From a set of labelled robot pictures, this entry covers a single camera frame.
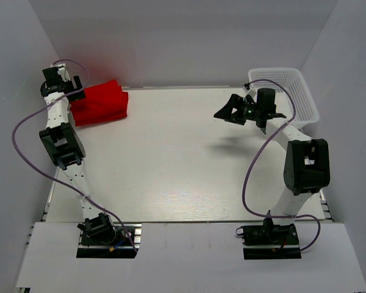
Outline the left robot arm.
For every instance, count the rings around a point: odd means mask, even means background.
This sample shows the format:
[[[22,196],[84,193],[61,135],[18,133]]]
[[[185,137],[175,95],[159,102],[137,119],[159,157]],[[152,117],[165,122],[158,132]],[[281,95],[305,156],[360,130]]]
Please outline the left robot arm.
[[[84,222],[78,225],[85,237],[100,244],[111,243],[116,232],[110,218],[93,206],[96,200],[85,172],[85,149],[70,121],[70,102],[85,97],[80,92],[66,97],[82,87],[79,76],[70,78],[64,63],[43,70],[45,82],[40,92],[48,106],[48,121],[39,137],[53,164],[59,167],[74,187],[82,208]]]

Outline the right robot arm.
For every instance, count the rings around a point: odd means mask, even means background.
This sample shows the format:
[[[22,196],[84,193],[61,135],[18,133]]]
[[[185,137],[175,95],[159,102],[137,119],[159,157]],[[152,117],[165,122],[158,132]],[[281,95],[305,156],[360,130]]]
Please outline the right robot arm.
[[[299,218],[298,213],[305,202],[330,182],[327,141],[313,139],[292,126],[292,121],[276,110],[275,98],[273,89],[259,89],[255,98],[250,94],[233,94],[226,105],[214,114],[214,118],[237,125],[253,121],[267,137],[248,167],[244,185],[248,183],[254,164],[272,140],[285,149],[285,188],[281,197],[272,209],[261,215],[261,226],[245,226],[242,229],[243,236],[255,242],[275,242],[290,235],[294,220]]]

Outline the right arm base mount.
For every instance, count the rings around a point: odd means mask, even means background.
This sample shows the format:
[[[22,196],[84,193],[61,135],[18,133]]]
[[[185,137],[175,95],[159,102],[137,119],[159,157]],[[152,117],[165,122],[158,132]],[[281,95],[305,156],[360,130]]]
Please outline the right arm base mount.
[[[244,260],[301,259],[294,224],[245,225],[237,228],[235,233],[242,238]]]

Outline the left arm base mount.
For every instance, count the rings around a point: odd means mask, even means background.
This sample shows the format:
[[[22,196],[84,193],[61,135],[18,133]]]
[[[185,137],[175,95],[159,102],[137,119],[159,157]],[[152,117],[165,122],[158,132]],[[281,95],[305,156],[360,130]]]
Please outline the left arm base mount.
[[[82,231],[77,246],[78,259],[134,259],[140,248],[141,225],[129,225],[127,233],[118,225],[91,237]]]

